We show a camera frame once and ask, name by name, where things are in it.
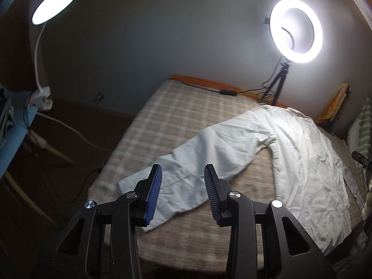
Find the plaid blanket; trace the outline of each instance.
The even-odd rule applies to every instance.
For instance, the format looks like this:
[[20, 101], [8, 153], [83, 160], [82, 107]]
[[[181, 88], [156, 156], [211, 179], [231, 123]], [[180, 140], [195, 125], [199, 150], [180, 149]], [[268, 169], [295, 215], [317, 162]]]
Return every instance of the plaid blanket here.
[[[218, 93], [167, 80], [153, 94], [126, 131], [107, 165], [89, 190], [97, 203], [120, 196], [119, 180], [136, 173], [159, 156], [169, 154], [200, 130], [231, 119], [259, 105], [243, 96]], [[344, 141], [324, 132], [353, 177], [358, 173]], [[232, 188], [252, 200], [269, 203], [275, 198], [271, 152], [261, 150], [251, 164], [237, 175]], [[360, 209], [346, 188], [352, 228], [361, 220]], [[179, 214], [150, 232], [138, 230], [141, 259], [169, 267], [207, 272], [224, 272], [230, 228], [220, 228], [212, 218], [209, 203]], [[109, 232], [105, 243], [109, 244]], [[263, 267], [263, 245], [257, 225], [258, 267]]]

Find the light stand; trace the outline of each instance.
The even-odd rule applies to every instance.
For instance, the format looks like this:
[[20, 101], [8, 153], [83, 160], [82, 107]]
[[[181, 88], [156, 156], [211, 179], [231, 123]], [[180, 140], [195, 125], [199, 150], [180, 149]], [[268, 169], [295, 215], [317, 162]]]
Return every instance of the light stand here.
[[290, 63], [291, 63], [290, 60], [285, 59], [284, 63], [281, 64], [282, 69], [280, 70], [278, 75], [275, 77], [275, 79], [271, 82], [270, 86], [266, 89], [264, 95], [261, 98], [262, 100], [265, 100], [269, 96], [269, 92], [271, 91], [271, 89], [274, 87], [276, 82], [279, 80], [278, 89], [276, 90], [276, 92], [274, 94], [274, 99], [271, 103], [271, 106], [275, 106], [275, 104], [276, 104], [276, 102], [279, 98], [280, 92], [281, 92], [282, 87], [284, 85], [285, 78], [287, 77], [287, 73], [288, 73], [288, 70], [289, 70]]

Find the clip-on lamp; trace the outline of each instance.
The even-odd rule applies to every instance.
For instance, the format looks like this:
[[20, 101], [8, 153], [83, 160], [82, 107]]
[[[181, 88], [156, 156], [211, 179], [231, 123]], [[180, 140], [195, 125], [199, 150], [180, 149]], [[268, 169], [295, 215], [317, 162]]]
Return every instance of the clip-on lamp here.
[[[308, 16], [314, 28], [314, 41], [311, 48], [305, 53], [298, 53], [294, 51], [294, 47], [289, 47], [283, 37], [282, 30], [287, 31], [282, 27], [284, 15], [291, 8], [298, 8], [299, 10], [302, 10]], [[282, 0], [274, 6], [270, 15], [270, 31], [276, 47], [278, 48], [280, 53], [284, 55], [284, 57], [286, 57], [284, 63], [281, 64], [282, 69], [275, 77], [275, 79], [271, 82], [270, 86], [267, 87], [264, 95], [261, 98], [262, 100], [268, 98], [272, 88], [279, 81], [278, 88], [271, 103], [272, 106], [275, 106], [284, 85], [285, 78], [287, 77], [291, 61], [296, 63], [307, 63], [314, 59], [322, 47], [323, 33], [319, 19], [315, 12], [307, 4], [301, 2], [300, 0]]]
[[44, 23], [39, 33], [39, 36], [35, 44], [35, 55], [34, 55], [34, 67], [35, 67], [35, 79], [38, 90], [34, 91], [30, 97], [30, 104], [38, 106], [41, 110], [50, 110], [52, 108], [53, 102], [48, 99], [50, 96], [50, 88], [42, 87], [39, 82], [38, 75], [38, 46], [41, 34], [44, 30], [46, 22], [59, 14], [64, 10], [73, 0], [43, 0], [33, 12], [32, 23], [34, 25], [39, 25]]

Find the striped towel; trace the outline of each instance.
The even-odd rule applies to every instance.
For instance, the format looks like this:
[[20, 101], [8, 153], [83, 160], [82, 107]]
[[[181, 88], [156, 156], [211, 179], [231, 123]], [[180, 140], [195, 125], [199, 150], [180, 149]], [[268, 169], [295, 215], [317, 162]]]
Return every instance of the striped towel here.
[[362, 110], [358, 115], [358, 120], [360, 125], [358, 152], [369, 158], [372, 136], [372, 102], [369, 97], [366, 97], [364, 101]]

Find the white cable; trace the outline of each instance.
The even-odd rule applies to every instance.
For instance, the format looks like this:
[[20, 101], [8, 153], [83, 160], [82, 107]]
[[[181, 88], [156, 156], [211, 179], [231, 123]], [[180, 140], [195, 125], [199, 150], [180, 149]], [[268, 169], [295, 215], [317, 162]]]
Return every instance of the white cable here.
[[39, 41], [41, 34], [43, 33], [44, 27], [46, 25], [46, 22], [43, 24], [43, 27], [41, 28], [41, 31], [39, 33], [38, 39], [36, 40], [35, 44], [35, 57], [34, 57], [34, 67], [35, 67], [35, 79], [36, 79], [36, 85], [38, 86], [39, 91], [41, 92], [41, 85], [39, 82], [39, 74], [38, 74], [38, 47], [39, 47]]
[[75, 132], [78, 136], [81, 137], [81, 139], [82, 139], [83, 141], [85, 141], [88, 145], [91, 145], [92, 147], [94, 147], [94, 148], [96, 148], [96, 149], [100, 149], [100, 150], [103, 150], [103, 151], [110, 151], [110, 152], [113, 151], [113, 150], [111, 150], [111, 149], [105, 149], [105, 148], [101, 148], [101, 147], [96, 146], [95, 144], [93, 144], [93, 143], [91, 143], [89, 140], [87, 140], [84, 136], [82, 136], [82, 134], [81, 134], [79, 131], [77, 131], [77, 130], [75, 130], [74, 128], [70, 127], [69, 125], [67, 125], [66, 123], [62, 122], [61, 120], [55, 119], [55, 118], [53, 118], [53, 117], [47, 116], [47, 115], [42, 114], [42, 113], [39, 113], [39, 112], [32, 112], [32, 111], [29, 111], [29, 110], [28, 110], [28, 112], [30, 112], [30, 113], [34, 113], [34, 114], [37, 114], [37, 115], [40, 115], [40, 116], [42, 116], [42, 117], [45, 117], [45, 118], [47, 118], [47, 119], [54, 120], [55, 122], [60, 123], [61, 125], [65, 126], [66, 128], [68, 128], [68, 129], [70, 129], [71, 131]]

